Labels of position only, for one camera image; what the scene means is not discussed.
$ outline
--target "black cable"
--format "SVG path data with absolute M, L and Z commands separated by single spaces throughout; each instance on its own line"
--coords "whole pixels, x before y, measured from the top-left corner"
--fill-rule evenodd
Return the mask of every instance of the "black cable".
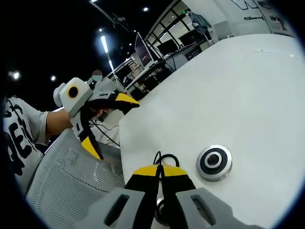
M 161 157 L 161 152 L 160 152 L 160 151 L 158 151 L 157 154 L 156 154 L 156 156 L 154 156 L 153 165 L 156 164 L 156 159 L 157 159 L 157 156 L 158 156 L 158 155 L 159 155 L 159 158 L 160 158 L 160 157 Z
M 106 130 L 108 130 L 108 131 L 112 131 L 115 127 L 119 127 L 119 125 L 115 125 L 112 129 L 108 129 L 108 128 L 106 128 L 105 126 L 103 126 L 102 124 L 97 124 L 97 123 L 94 122 L 94 121 L 93 121 L 93 123 L 90 123 L 90 127 L 91 127 L 92 125 L 94 125 L 94 124 L 100 125 L 100 126 L 104 127 L 104 128 L 105 128 Z
M 115 141 L 113 141 L 108 135 L 106 135 L 105 132 L 103 132 L 92 119 L 91 119 L 91 121 L 99 129 L 99 131 L 101 131 L 107 138 L 109 138 L 109 140 L 111 140 L 113 143 L 115 143 L 118 147 L 121 147 L 119 144 L 117 144 Z
M 180 167 L 179 160 L 178 160 L 178 158 L 175 155 L 173 155 L 173 154 L 164 154 L 164 155 L 161 155 L 160 151 L 158 151 L 156 156 L 154 157 L 153 164 L 154 165 L 157 165 L 157 164 L 161 165 L 162 160 L 167 158 L 167 157 L 171 157 L 172 159 L 174 159 L 175 163 L 176 163 L 176 167 Z

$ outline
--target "computer screen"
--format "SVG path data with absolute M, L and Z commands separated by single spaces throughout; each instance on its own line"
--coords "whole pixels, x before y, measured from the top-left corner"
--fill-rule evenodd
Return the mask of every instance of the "computer screen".
M 131 68 L 128 65 L 126 65 L 126 66 L 122 67 L 121 69 L 119 69 L 115 73 L 115 75 L 122 81 L 125 78 L 125 76 L 127 76 L 131 72 L 132 72 Z
M 139 56 L 143 67 L 145 67 L 149 62 L 153 61 L 153 58 L 139 33 L 137 33 L 134 49 Z
M 173 41 L 173 39 L 170 39 L 157 47 L 163 56 L 170 54 L 172 52 L 175 52 L 178 50 L 178 47 L 176 43 Z
M 206 40 L 206 38 L 201 35 L 199 32 L 197 32 L 196 30 L 192 30 L 189 31 L 188 33 L 186 33 L 185 35 L 179 37 L 179 40 L 182 42 L 182 44 L 184 46 L 190 45 L 190 44 L 194 44 L 196 42 L 201 42 Z

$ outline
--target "window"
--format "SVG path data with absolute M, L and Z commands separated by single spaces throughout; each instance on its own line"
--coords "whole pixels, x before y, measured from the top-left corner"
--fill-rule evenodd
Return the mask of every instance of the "window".
M 178 14 L 181 15 L 183 11 L 188 9 L 187 5 L 183 1 L 180 1 L 177 5 L 173 7 L 173 10 Z
M 169 11 L 168 14 L 162 19 L 161 23 L 165 27 L 168 27 L 176 18 L 177 16 L 172 11 Z

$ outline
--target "white table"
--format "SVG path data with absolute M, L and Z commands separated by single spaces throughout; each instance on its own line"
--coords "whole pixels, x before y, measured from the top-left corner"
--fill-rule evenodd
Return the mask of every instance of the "white table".
M 120 121 L 125 182 L 161 150 L 176 155 L 195 186 L 229 204 L 237 219 L 274 226 L 304 182 L 302 55 L 293 38 L 256 34 L 225 39 L 196 56 Z M 233 156 L 230 175 L 218 182 L 195 168 L 213 144 Z

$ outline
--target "person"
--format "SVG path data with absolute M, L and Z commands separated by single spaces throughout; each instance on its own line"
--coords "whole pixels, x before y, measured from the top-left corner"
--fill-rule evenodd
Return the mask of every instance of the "person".
M 95 88 L 101 91 L 121 92 L 124 94 L 127 93 L 127 90 L 125 90 L 124 87 L 121 86 L 118 82 L 112 81 L 106 77 L 96 82 Z
M 71 128 L 70 116 L 65 110 L 41 112 L 11 97 L 5 101 L 3 125 L 11 169 L 25 195 L 44 156 L 35 144 L 47 145 L 50 136 Z

